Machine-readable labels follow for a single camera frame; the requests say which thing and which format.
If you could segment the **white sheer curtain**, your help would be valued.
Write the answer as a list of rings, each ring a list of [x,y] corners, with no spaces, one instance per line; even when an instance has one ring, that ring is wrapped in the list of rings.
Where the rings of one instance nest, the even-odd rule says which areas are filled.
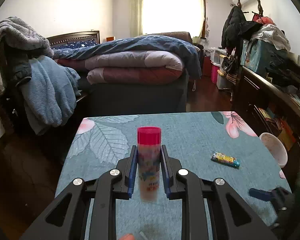
[[[205,0],[130,0],[132,37],[185,31],[200,37],[205,22]]]

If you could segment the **black suitcase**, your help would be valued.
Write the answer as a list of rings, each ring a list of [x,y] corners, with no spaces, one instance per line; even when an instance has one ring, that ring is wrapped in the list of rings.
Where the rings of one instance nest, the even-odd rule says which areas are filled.
[[[204,46],[199,44],[199,43],[193,43],[197,54],[199,56],[199,62],[200,62],[200,68],[201,71],[203,71],[203,64],[204,64],[204,57],[205,57],[205,51],[204,51]]]

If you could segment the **bed with dark frame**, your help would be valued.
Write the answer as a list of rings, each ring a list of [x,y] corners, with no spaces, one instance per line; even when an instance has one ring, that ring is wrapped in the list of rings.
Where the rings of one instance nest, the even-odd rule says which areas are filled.
[[[51,48],[86,48],[83,44],[52,45]],[[188,71],[166,85],[137,85],[122,83],[97,83],[91,85],[87,81],[87,71],[78,72],[80,89],[89,95],[85,100],[90,116],[178,113],[186,109]]]

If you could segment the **blue star-pattern duvet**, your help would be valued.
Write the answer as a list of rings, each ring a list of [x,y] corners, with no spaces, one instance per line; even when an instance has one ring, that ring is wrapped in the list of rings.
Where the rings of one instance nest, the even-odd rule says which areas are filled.
[[[54,59],[86,60],[95,55],[147,50],[168,51],[174,53],[181,58],[190,77],[193,79],[200,79],[202,76],[199,55],[194,45],[190,42],[164,35],[146,35],[125,38],[86,48],[53,48],[52,51]]]

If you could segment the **dark wooden cabinet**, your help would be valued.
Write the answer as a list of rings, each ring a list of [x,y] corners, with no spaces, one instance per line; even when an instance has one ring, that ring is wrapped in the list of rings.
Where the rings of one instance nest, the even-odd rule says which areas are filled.
[[[242,67],[234,88],[232,110],[239,114],[257,135],[263,132],[279,135],[279,128],[265,119],[261,109],[281,121],[287,134],[294,138],[300,147],[300,104],[262,76]]]

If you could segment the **white tube with pink cap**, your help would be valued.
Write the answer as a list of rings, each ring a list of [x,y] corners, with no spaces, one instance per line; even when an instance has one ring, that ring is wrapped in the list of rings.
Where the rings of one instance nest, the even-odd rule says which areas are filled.
[[[137,144],[140,198],[153,202],[160,185],[161,128],[139,127]]]

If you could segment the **pink and red folded quilt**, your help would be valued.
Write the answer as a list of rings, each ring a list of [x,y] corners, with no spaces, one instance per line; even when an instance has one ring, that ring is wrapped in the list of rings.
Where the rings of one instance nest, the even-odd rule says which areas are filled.
[[[87,81],[137,85],[166,85],[184,71],[181,58],[168,51],[127,51],[95,55],[86,60],[56,59],[78,72],[87,71]]]

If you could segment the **pink storage container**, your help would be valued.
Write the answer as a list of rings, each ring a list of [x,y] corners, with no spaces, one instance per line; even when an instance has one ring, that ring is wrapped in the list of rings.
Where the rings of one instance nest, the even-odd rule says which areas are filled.
[[[213,84],[217,83],[217,79],[218,79],[218,71],[219,71],[219,66],[212,64],[211,65],[211,81]]]

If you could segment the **teal floral tablecloth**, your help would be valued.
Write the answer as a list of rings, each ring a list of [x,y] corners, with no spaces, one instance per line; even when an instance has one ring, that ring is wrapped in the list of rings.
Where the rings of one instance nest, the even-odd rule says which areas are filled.
[[[205,112],[83,119],[57,188],[69,215],[83,212],[79,238],[275,239],[274,208],[248,192],[288,183],[235,121]]]

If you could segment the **white pink-dotted trash bin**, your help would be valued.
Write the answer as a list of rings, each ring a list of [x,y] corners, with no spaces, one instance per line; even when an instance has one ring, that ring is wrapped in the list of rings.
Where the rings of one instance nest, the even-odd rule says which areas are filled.
[[[271,153],[279,167],[284,168],[288,162],[288,155],[283,143],[271,133],[262,133],[259,139]]]

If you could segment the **light blue fleece blanket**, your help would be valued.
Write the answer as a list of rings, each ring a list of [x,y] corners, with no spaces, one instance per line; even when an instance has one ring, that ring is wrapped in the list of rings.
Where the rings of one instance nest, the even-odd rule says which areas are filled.
[[[47,56],[29,60],[31,80],[21,85],[28,122],[36,134],[67,123],[80,96],[80,76]]]

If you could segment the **yellow teal candy wrapper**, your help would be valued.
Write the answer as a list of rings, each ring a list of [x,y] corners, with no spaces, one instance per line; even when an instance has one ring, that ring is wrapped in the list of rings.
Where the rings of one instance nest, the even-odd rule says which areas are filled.
[[[240,167],[240,163],[236,158],[225,155],[220,152],[214,152],[211,157],[211,160],[214,162],[220,163],[220,164],[234,167],[234,168]]]

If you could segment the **black hanging jacket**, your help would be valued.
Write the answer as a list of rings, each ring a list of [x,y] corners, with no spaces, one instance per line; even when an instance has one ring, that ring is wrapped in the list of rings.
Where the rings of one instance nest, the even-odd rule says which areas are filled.
[[[263,24],[247,21],[238,6],[232,7],[223,26],[221,46],[223,49],[234,49],[241,39],[250,39],[259,31]]]

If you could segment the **pile of clothes on cabinet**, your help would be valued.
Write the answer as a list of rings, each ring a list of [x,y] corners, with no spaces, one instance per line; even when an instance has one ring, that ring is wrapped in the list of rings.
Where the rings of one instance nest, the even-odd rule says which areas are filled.
[[[285,93],[300,97],[300,56],[290,52],[290,43],[284,31],[271,18],[261,17],[256,22],[263,26],[250,40],[262,40],[276,48],[271,55],[270,67],[266,69],[267,75],[263,77]]]

